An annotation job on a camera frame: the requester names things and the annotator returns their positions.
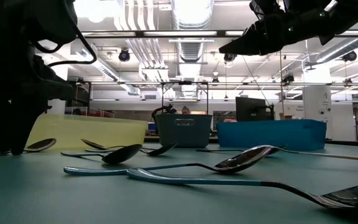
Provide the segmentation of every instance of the spoon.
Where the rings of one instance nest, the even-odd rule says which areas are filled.
[[[148,150],[151,150],[150,152],[147,152],[145,150],[140,150],[141,152],[149,155],[149,156],[158,156],[158,155],[161,155],[163,154],[164,152],[167,152],[168,150],[171,150],[173,149],[176,145],[178,145],[178,143],[172,143],[172,144],[169,144],[167,146],[162,146],[161,148],[159,149],[149,149],[149,148],[144,148],[142,147],[142,149],[148,149]],[[95,149],[85,149],[85,151],[87,152],[101,152],[101,153],[107,153],[107,152],[115,152],[116,150],[113,150],[113,149],[107,149],[107,150],[95,150]]]
[[[42,141],[36,142],[34,144],[31,144],[29,146],[27,146],[26,149],[24,149],[24,152],[41,152],[44,151],[46,149],[49,149],[50,147],[52,147],[53,145],[56,144],[56,139],[51,138],[51,139],[44,139]],[[11,152],[0,152],[0,156],[1,155],[6,155],[9,154]]]
[[[142,145],[135,144],[131,146],[125,146],[114,152],[110,152],[107,155],[102,153],[77,153],[77,152],[61,152],[64,156],[82,158],[83,156],[100,156],[102,161],[108,164],[118,164],[124,162],[131,157],[133,157],[139,150],[142,148]]]
[[[226,159],[225,161],[216,164],[214,167],[209,167],[199,163],[189,163],[189,164],[176,164],[176,165],[169,165],[169,166],[145,167],[143,169],[158,170],[158,169],[170,169],[170,168],[177,168],[177,167],[198,166],[222,174],[233,174],[235,172],[242,171],[256,164],[259,160],[263,159],[265,156],[268,155],[271,148],[272,146],[253,147],[248,149],[246,152],[243,152],[237,156],[234,156],[230,159]],[[79,167],[65,167],[63,171],[66,174],[71,174],[71,175],[124,175],[127,170],[126,169],[106,170],[106,169],[86,169],[86,168],[79,168]]]
[[[133,179],[143,180],[147,182],[155,182],[160,184],[208,184],[274,187],[301,196],[324,208],[358,211],[358,186],[344,190],[338,190],[336,192],[324,195],[313,195],[304,190],[292,187],[291,185],[273,181],[168,177],[153,172],[148,172],[140,168],[129,169],[127,171],[127,175],[128,177]]]
[[[341,155],[325,154],[325,153],[298,152],[298,151],[290,151],[290,150],[282,149],[280,147],[275,147],[275,146],[271,146],[271,148],[272,149],[269,152],[269,155],[275,154],[276,152],[279,152],[279,151],[283,151],[283,152],[288,152],[288,153],[292,153],[292,154],[301,154],[301,155],[307,155],[307,156],[321,156],[321,157],[331,157],[331,158],[338,158],[338,159],[358,160],[357,156],[341,156]],[[197,151],[198,152],[226,152],[226,150],[207,150],[207,149],[197,149]]]

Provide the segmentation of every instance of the computer monitor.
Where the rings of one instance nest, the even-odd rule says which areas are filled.
[[[272,106],[267,106],[265,100],[248,97],[236,97],[237,121],[266,121],[274,119]]]

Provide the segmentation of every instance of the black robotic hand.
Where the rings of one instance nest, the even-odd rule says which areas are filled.
[[[318,36],[322,45],[358,22],[358,0],[253,0],[258,21],[219,49],[222,54],[266,55]]]
[[[35,55],[34,46],[52,53],[78,35],[94,59],[53,65],[96,61],[76,23],[73,0],[0,0],[0,152],[22,154],[35,121],[48,109],[48,100],[74,97],[74,89]],[[40,40],[57,47],[45,49]]]

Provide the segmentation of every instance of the teal table surface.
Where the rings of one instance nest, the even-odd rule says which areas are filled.
[[[358,147],[327,145],[315,152],[358,156]],[[187,162],[214,166],[233,155],[236,152],[173,149],[158,157],[138,153],[119,166],[103,164],[98,157],[65,157],[57,151],[0,156],[0,223],[358,223],[280,189],[164,185],[124,175],[72,177],[63,172],[65,166],[123,169]],[[312,194],[358,185],[358,161],[285,152],[236,175],[216,174],[199,167],[154,172],[177,177],[272,180]]]

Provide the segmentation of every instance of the blue plastic bin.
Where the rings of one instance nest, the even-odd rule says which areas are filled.
[[[283,146],[294,151],[322,149],[327,124],[310,119],[218,123],[222,147]]]

